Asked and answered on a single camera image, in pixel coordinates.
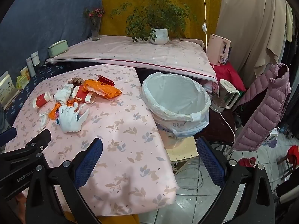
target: green storage container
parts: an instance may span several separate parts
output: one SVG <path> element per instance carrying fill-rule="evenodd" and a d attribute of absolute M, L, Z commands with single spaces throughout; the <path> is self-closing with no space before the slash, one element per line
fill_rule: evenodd
<path fill-rule="evenodd" d="M 66 40 L 61 40 L 48 47 L 48 52 L 50 57 L 55 57 L 67 50 L 68 50 L 68 42 Z"/>

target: silver screw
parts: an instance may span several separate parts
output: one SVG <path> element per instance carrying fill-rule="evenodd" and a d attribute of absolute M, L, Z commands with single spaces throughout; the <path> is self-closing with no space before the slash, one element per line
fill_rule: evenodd
<path fill-rule="evenodd" d="M 237 162 L 236 162 L 236 160 L 234 160 L 234 159 L 229 160 L 228 163 L 229 163 L 231 166 L 236 166 L 236 165 L 237 165 Z"/>
<path fill-rule="evenodd" d="M 260 169 L 260 170 L 263 170 L 264 169 L 264 165 L 263 164 L 258 164 L 258 168 Z"/>
<path fill-rule="evenodd" d="M 70 161 L 64 161 L 62 164 L 62 166 L 64 166 L 64 167 L 68 167 L 69 165 L 71 165 Z"/>
<path fill-rule="evenodd" d="M 36 168 L 35 168 L 37 171 L 40 171 L 41 169 L 42 169 L 42 166 L 41 165 L 38 165 L 38 166 L 36 166 Z"/>

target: blue gripper pad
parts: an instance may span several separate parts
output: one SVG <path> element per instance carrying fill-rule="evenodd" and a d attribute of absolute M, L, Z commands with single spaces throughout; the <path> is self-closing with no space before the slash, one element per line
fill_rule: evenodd
<path fill-rule="evenodd" d="M 103 152 L 103 143 L 100 139 L 96 139 L 96 142 L 86 154 L 80 165 L 75 170 L 74 185 L 76 189 L 84 186 L 92 173 L 95 165 L 97 164 L 101 154 Z"/>
<path fill-rule="evenodd" d="M 211 179 L 215 185 L 223 188 L 225 185 L 225 170 L 215 157 L 212 150 L 207 146 L 207 143 L 202 138 L 196 142 L 197 152 L 202 159 Z"/>

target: pink puffer vest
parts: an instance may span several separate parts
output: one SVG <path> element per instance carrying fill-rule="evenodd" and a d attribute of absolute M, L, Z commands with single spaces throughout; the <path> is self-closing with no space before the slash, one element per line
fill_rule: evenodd
<path fill-rule="evenodd" d="M 233 148 L 255 151 L 281 120 L 291 94 L 289 68 L 278 63 L 260 75 L 234 106 L 236 109 L 250 101 L 247 107 L 255 107 L 253 114 L 243 123 L 241 133 L 236 137 Z"/>

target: white kettle handle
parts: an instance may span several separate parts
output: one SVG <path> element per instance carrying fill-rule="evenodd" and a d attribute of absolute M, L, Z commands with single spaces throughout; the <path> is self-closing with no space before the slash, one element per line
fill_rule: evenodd
<path fill-rule="evenodd" d="M 235 95 L 234 95 L 234 98 L 231 100 L 230 104 L 227 105 L 225 108 L 228 109 L 228 110 L 230 110 L 231 107 L 234 105 L 234 103 L 237 101 L 237 99 L 238 99 L 239 96 L 240 96 L 239 91 L 236 91 Z"/>

